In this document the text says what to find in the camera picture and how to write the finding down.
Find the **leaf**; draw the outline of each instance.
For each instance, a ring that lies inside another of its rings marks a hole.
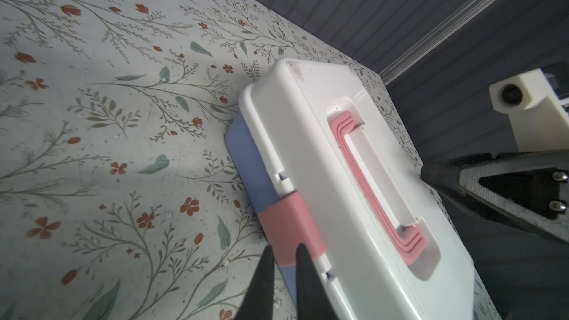
[[[160,81],[164,81],[164,83],[170,82],[170,70],[167,66],[160,70]]]
[[[111,311],[113,311],[114,303],[117,301],[118,289],[121,286],[121,280],[117,281],[111,290],[106,292],[102,297],[95,302],[87,311],[87,314],[83,316],[83,320],[107,320],[110,316]]]
[[[243,52],[245,52],[245,54],[247,54],[247,47],[245,46],[245,41],[239,42],[239,46],[241,46],[241,49],[243,50]]]
[[[4,313],[4,315],[2,315],[2,317],[0,318],[0,320],[11,320],[12,319],[12,314],[14,313],[14,308],[16,307],[16,303],[12,302],[12,304],[10,304],[10,307],[8,308],[8,310],[6,310],[6,312]]]
[[[220,296],[223,293],[226,285],[227,285],[227,279],[225,281],[217,284],[215,287],[213,287],[210,290],[210,292],[206,296],[204,296],[204,298],[199,303],[197,303],[197,307],[201,308],[202,306],[206,306],[210,302],[214,301],[215,298],[217,298],[218,296]]]
[[[217,216],[217,219],[219,220],[219,224],[217,225],[217,235],[219,236],[220,247],[222,250],[225,250],[231,243],[231,234],[229,233],[227,226],[225,226],[223,220],[221,220],[219,215]]]
[[[156,157],[156,162],[144,168],[143,170],[137,171],[137,173],[154,174],[156,172],[160,172],[161,170],[166,168],[169,164],[170,160],[168,160],[165,154],[161,154],[160,156]]]
[[[192,51],[197,52],[197,53],[201,53],[201,54],[207,54],[210,57],[213,57],[212,54],[206,50],[205,48],[201,47],[200,45],[198,45],[197,43],[192,41],[192,44],[189,46],[189,48],[192,49]]]
[[[211,108],[213,111],[217,111],[217,112],[221,112],[221,113],[227,114],[225,111],[219,109],[219,108],[218,108],[217,106],[215,106],[215,105],[210,105],[210,108]]]
[[[116,76],[114,77],[118,81],[134,81],[138,78],[144,77],[146,74],[143,75],[123,75],[123,76]]]
[[[182,107],[183,110],[186,110],[187,112],[189,112],[188,102],[183,97],[177,95],[176,101],[178,102],[178,104],[180,104],[180,106]]]

